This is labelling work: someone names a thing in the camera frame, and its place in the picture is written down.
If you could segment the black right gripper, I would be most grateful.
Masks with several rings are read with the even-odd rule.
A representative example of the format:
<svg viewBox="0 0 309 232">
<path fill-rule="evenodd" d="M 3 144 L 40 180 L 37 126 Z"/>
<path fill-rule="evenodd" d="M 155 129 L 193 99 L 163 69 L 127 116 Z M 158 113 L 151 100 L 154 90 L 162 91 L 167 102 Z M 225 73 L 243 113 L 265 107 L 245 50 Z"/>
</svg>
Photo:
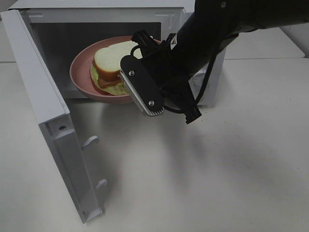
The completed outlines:
<svg viewBox="0 0 309 232">
<path fill-rule="evenodd" d="M 132 41 L 135 46 L 130 55 L 139 59 L 151 78 L 155 81 L 164 98 L 164 110 L 184 114 L 189 124 L 201 116 L 189 85 L 194 72 L 184 67 L 184 55 L 174 55 L 178 46 L 176 33 L 171 33 L 166 40 L 157 43 L 150 35 L 141 30 L 135 32 Z"/>
</svg>

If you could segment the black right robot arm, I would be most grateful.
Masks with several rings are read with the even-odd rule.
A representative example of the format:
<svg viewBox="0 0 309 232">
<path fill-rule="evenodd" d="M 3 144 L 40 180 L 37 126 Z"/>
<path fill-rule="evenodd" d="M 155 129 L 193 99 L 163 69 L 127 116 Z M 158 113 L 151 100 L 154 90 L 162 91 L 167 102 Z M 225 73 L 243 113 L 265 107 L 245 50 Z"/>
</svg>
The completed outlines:
<svg viewBox="0 0 309 232">
<path fill-rule="evenodd" d="M 157 43 L 146 31 L 133 34 L 133 54 L 121 60 L 123 82 L 148 116 L 165 110 L 184 114 L 186 123 L 201 116 L 204 95 L 217 55 L 240 33 L 307 23 L 306 0 L 197 0 L 176 33 Z"/>
</svg>

